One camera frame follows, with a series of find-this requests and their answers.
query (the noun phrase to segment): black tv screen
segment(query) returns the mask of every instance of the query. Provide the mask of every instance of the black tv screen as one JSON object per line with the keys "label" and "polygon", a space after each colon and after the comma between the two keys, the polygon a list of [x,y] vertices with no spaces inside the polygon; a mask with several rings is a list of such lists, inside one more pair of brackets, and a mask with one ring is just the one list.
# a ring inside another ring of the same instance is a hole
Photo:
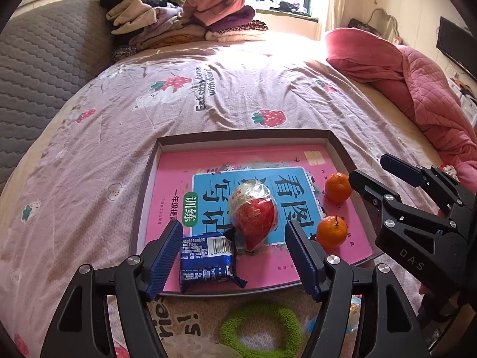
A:
{"label": "black tv screen", "polygon": [[441,17],[437,48],[477,81],[477,41],[469,32]]}

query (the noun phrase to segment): blue wrapper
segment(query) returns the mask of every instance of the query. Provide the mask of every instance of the blue wrapper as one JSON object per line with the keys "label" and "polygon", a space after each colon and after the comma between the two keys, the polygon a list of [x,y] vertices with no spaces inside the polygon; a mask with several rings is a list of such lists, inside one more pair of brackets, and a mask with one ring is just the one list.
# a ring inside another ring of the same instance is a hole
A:
{"label": "blue wrapper", "polygon": [[233,281],[244,288],[247,282],[235,274],[236,248],[233,230],[182,239],[179,282],[184,293],[192,283]]}

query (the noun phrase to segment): bed sheet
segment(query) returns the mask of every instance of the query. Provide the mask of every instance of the bed sheet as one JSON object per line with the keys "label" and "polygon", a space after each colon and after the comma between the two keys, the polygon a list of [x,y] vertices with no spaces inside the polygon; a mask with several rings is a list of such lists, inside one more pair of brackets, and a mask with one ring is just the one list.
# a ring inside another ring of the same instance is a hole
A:
{"label": "bed sheet", "polygon": [[[124,59],[82,88],[24,156],[0,198],[0,319],[10,336],[21,338],[31,357],[39,356],[78,265],[102,268],[127,257],[135,197],[160,135],[332,129],[357,167],[392,187],[405,203],[435,211],[430,198],[388,175],[378,161],[390,152],[410,163],[440,165],[435,149],[377,90],[349,81],[323,61],[320,44],[298,36],[230,45],[197,42]],[[283,112],[284,122],[254,124],[253,114],[264,109]],[[117,183],[120,192],[111,194],[108,186]],[[417,282],[401,268],[394,270],[416,309]],[[198,305],[162,298],[150,308],[156,320],[163,313],[158,306],[167,307],[172,320],[202,308],[196,324],[202,336],[216,340],[227,309],[242,300],[216,300],[219,315],[205,309],[210,300]],[[299,289],[284,290],[276,300],[297,313],[306,334],[318,311],[315,303]],[[113,300],[110,311],[121,349]],[[175,321],[167,332],[184,330]]]}

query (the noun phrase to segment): green hair tie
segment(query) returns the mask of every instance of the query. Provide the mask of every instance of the green hair tie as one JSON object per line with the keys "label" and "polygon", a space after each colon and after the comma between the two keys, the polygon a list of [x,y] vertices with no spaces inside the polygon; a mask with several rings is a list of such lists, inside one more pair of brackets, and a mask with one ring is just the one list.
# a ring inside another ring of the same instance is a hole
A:
{"label": "green hair tie", "polygon": [[[245,347],[237,336],[237,329],[249,317],[265,315],[280,321],[285,327],[286,343],[279,350],[258,351]],[[293,358],[301,346],[301,328],[295,314],[288,308],[272,302],[259,302],[244,305],[233,312],[220,329],[220,343],[226,345],[243,358]]]}

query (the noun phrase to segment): screw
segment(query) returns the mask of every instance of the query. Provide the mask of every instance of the screw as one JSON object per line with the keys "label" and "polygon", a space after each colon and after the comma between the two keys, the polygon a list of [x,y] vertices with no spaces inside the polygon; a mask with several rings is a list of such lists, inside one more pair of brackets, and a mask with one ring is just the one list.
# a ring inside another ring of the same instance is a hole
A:
{"label": "screw", "polygon": [[129,265],[137,265],[140,263],[140,261],[141,261],[141,257],[139,256],[131,256],[127,259],[127,263]]}
{"label": "screw", "polygon": [[389,273],[389,271],[391,270],[389,266],[387,266],[386,264],[379,264],[378,265],[378,270],[382,273]]}
{"label": "screw", "polygon": [[338,256],[328,256],[326,257],[326,261],[330,264],[336,265],[340,263],[341,259]]}
{"label": "screw", "polygon": [[91,270],[91,267],[88,264],[81,265],[78,268],[78,272],[81,274],[87,274]]}

